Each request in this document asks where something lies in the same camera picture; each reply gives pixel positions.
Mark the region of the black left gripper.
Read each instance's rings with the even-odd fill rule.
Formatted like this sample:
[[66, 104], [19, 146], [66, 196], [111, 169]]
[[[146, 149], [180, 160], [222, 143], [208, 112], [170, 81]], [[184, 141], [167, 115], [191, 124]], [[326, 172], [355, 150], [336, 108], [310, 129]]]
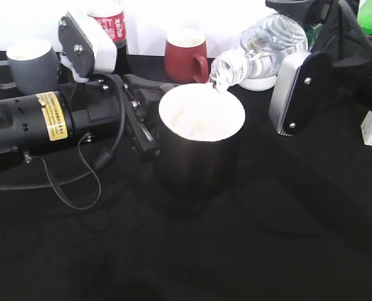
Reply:
[[112, 138], [119, 130], [121, 103], [125, 102], [127, 130], [135, 152], [143, 161], [153, 159], [160, 146], [136, 115], [132, 102], [158, 103], [171, 89], [173, 83], [147, 80], [133, 74], [124, 75], [122, 80], [118, 75], [103, 73], [93, 75], [87, 83], [69, 82], [58, 86], [65, 100], [65, 117], [70, 118], [71, 138], [80, 138], [86, 133], [94, 138]]

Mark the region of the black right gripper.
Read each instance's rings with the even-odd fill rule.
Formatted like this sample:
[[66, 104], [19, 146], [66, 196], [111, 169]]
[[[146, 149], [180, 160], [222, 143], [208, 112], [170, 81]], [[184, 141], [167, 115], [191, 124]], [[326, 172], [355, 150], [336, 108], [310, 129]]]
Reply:
[[352, 100], [372, 111], [372, 36], [361, 29], [357, 12], [357, 1], [313, 1], [308, 9], [308, 24], [320, 27], [309, 49], [316, 55], [310, 110]]

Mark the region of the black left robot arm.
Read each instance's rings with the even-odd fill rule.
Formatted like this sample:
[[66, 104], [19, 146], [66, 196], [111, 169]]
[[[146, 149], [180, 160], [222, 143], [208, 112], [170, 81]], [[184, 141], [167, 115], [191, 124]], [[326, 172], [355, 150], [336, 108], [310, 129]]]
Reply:
[[0, 100], [0, 172], [80, 140], [114, 139], [91, 165], [98, 172], [111, 162], [123, 135], [139, 153], [154, 155], [159, 146], [149, 130], [164, 93], [163, 83], [135, 75], [97, 74], [86, 83]]

